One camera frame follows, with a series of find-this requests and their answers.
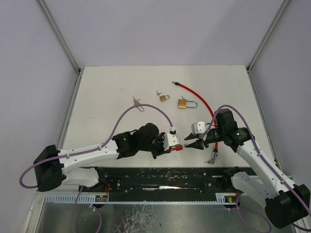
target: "red cable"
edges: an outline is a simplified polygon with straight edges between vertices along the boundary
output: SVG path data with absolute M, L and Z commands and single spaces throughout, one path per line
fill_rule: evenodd
M 209 106 L 209 104 L 198 93 L 196 93 L 195 91 L 191 90 L 190 88 L 188 88 L 188 87 L 186 87 L 183 84 L 180 84 L 178 82 L 173 82 L 173 84 L 180 86 L 180 87 L 190 91 L 192 94 L 194 94 L 197 98 L 199 98 L 205 104 L 205 106 L 208 108 L 211 116 L 212 117 L 214 116 L 214 112 L 211 109 L 211 107 Z M 216 120 L 214 120 L 214 125 L 215 125 L 215 127 L 217 127 L 217 121 Z M 218 142 L 215 143 L 215 149 L 217 149 L 217 148 L 218 148 Z

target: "robotic arm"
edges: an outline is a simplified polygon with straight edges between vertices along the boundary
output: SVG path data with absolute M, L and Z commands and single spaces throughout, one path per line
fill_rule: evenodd
M 103 143 L 70 150 L 57 150 L 55 145 L 47 146 L 34 164 L 55 156 L 60 159 L 35 167 L 38 190 L 50 191 L 61 184 L 93 187 L 102 177 L 99 175 L 100 169 L 90 167 L 89 164 L 131 157 L 140 150 L 151 152 L 156 159 L 172 150 L 182 150 L 182 146 L 174 127 L 170 127 L 169 133 L 160 133 L 158 127 L 152 123 L 138 130 L 115 135 L 104 147 Z
M 226 171 L 226 175 L 223 176 L 227 185 L 246 193 L 259 203 L 265 209 L 269 220 L 279 229 L 306 217 L 308 215 L 307 210 L 283 182 L 286 182 L 308 207 L 310 203 L 309 189 L 304 184 L 296 185 L 293 180 L 284 175 L 262 151 L 258 142 L 255 141 L 261 151 L 261 156 L 259 156 L 248 129 L 238 128 L 229 109 L 220 110 L 216 119 L 218 128 L 211 129 L 206 135 L 204 135 L 206 131 L 204 122 L 192 124 L 192 132 L 185 140 L 195 138 L 197 140 L 185 147 L 203 150 L 204 147 L 208 147 L 209 143 L 223 141 L 251 166 L 262 181 L 262 183 L 259 183 L 249 177 L 246 172 L 242 172 L 240 168 L 234 167 Z M 282 181 L 270 167 L 283 178 Z

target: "purple cable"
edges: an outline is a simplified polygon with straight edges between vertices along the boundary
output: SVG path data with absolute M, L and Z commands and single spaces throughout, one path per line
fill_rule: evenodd
M 259 157 L 263 160 L 263 162 L 270 168 L 270 170 L 277 176 L 277 178 L 295 195 L 295 197 L 299 200 L 299 202 L 302 204 L 302 206 L 307 210 L 307 212 L 309 213 L 309 215 L 311 216 L 311 211 L 310 209 L 308 208 L 308 206 L 305 204 L 305 202 L 299 197 L 299 195 L 290 187 L 290 185 L 283 180 L 282 176 L 278 174 L 278 172 L 269 164 L 269 162 L 262 156 L 262 154 L 260 153 L 260 150 L 255 142 L 255 139 L 254 139 L 254 136 L 245 120 L 245 118 L 241 115 L 241 113 L 234 107 L 232 107 L 231 105 L 228 105 L 228 104 L 224 104 L 222 106 L 220 106 L 216 111 L 215 111 L 215 114 L 212 118 L 212 121 L 210 122 L 210 125 L 208 126 L 208 128 L 206 129 L 206 131 L 204 132 L 203 135 L 206 135 L 209 131 L 210 131 L 210 128 L 212 127 L 212 123 L 213 121 L 216 119 L 216 116 L 217 114 L 219 113 L 219 111 L 222 109 L 222 108 L 231 108 L 232 110 L 234 110 L 238 115 L 239 117 L 242 119 L 243 123 L 245 124 L 250 136 L 251 136 L 251 140 L 253 142 L 253 145 L 256 149 L 256 152 L 258 153 Z M 241 217 L 241 215 L 239 214 L 241 220 L 251 229 L 253 229 L 251 226 L 249 226 L 245 221 L 244 219 Z M 305 232 L 311 232 L 311 229 L 305 229 L 305 228 L 302 228 L 302 227 L 299 227 L 297 226 L 296 224 L 293 223 L 293 226 L 297 227 L 298 229 L 302 230 L 302 231 L 305 231 Z
M 154 108 L 154 109 L 158 110 L 160 113 L 162 113 L 162 114 L 165 116 L 165 118 L 168 120 L 170 126 L 173 127 L 172 121 L 171 121 L 170 118 L 165 114 L 165 112 L 163 112 L 161 109 L 159 109 L 159 108 L 157 108 L 157 107 L 155 107 L 155 106 L 153 106 L 153 105 L 145 104 L 145 103 L 142 103 L 142 104 L 139 104 L 139 105 L 134 105 L 134 106 L 132 106 L 132 107 L 126 109 L 125 112 L 122 113 L 122 115 L 119 117 L 117 123 L 115 124 L 115 127 L 113 128 L 113 130 L 112 130 L 110 136 L 109 136 L 108 139 L 101 145 L 101 148 L 105 147 L 105 146 L 108 144 L 108 142 L 112 139 L 113 134 L 115 133 L 115 131 L 116 131 L 116 129 L 117 129 L 117 126 L 119 125 L 119 123 L 120 123 L 121 119 L 124 117 L 124 115 L 125 115 L 128 111 L 132 110 L 133 108 L 139 107 L 139 106 L 150 107 L 150 108 Z M 85 151 L 82 151 L 82 152 L 72 153 L 72 154 L 69 154 L 69 156 L 76 156 L 76 155 L 86 154 L 86 153 L 94 152 L 94 151 L 97 151 L 97 150 L 99 150 L 98 147 L 93 148 L 93 149 L 90 149 L 90 150 L 85 150 Z M 39 166 L 40 164 L 46 163 L 46 162 L 48 162 L 48 161 L 56 160 L 56 159 L 66 158 L 66 157 L 67 157 L 67 155 L 55 156 L 55 157 L 52 157 L 52 158 L 44 159 L 44 160 L 42 160 L 42 161 L 40 161 L 40 162 L 38 162 L 38 163 L 35 163 L 35 164 L 31 165 L 29 168 L 27 168 L 27 169 L 21 174 L 21 176 L 20 176 L 20 178 L 19 178 L 19 184 L 20 184 L 20 186 L 22 186 L 23 188 L 28 188 L 28 189 L 31 189 L 31 188 L 38 188 L 38 185 L 34 185 L 34 186 L 27 186 L 27 185 L 25 185 L 25 184 L 23 183 L 23 178 L 24 178 L 24 176 L 25 176 L 31 169 L 35 168 L 36 166 Z
M 77 196 L 76 200 L 74 201 L 73 210 L 72 210 L 71 224 L 72 224 L 72 228 L 73 228 L 73 232 L 74 232 L 74 233 L 77 233 L 76 222 L 75 222 L 75 220 L 74 220 L 74 212 L 76 211 L 78 198 L 79 198 L 79 196 L 81 195 L 82 190 L 83 190 L 83 186 L 81 186 L 81 188 L 80 188 L 80 190 L 79 190 L 78 196 Z M 97 211 L 98 216 L 99 216 L 99 226 L 98 226 L 98 229 L 97 229 L 97 231 L 96 231 L 96 233 L 98 233 L 98 232 L 100 231 L 101 227 L 102 227 L 102 215 L 101 215 L 101 212 L 99 212 L 99 210 L 98 210 L 96 207 L 94 207 L 94 210 Z
M 235 206 L 236 206 L 238 215 L 239 215 L 240 219 L 242 220 L 242 222 L 243 222 L 246 226 L 248 226 L 250 229 L 254 230 L 255 232 L 258 232 L 258 233 L 270 233 L 270 232 L 272 232 L 272 224 L 271 224 L 271 222 L 270 222 L 263 214 L 261 214 L 261 213 L 255 211 L 255 210 L 252 210 L 252 209 L 248 209 L 248 208 L 245 208 L 245 207 L 239 207 L 239 206 L 238 206 L 239 199 L 241 198 L 241 195 L 242 195 L 242 193 L 240 193 L 240 194 L 238 195 L 237 200 L 236 200 L 236 203 L 235 203 Z M 256 230 L 256 229 L 253 228 L 252 226 L 250 226 L 250 225 L 243 219 L 243 217 L 242 217 L 242 215 L 241 215 L 241 213 L 240 213 L 240 210 L 246 210 L 246 211 L 248 211 L 248 212 L 254 213 L 254 214 L 259 215 L 260 217 L 262 217 L 262 218 L 268 223 L 268 225 L 269 225 L 269 231 L 267 231 L 267 232 L 261 232 L 261 231 Z

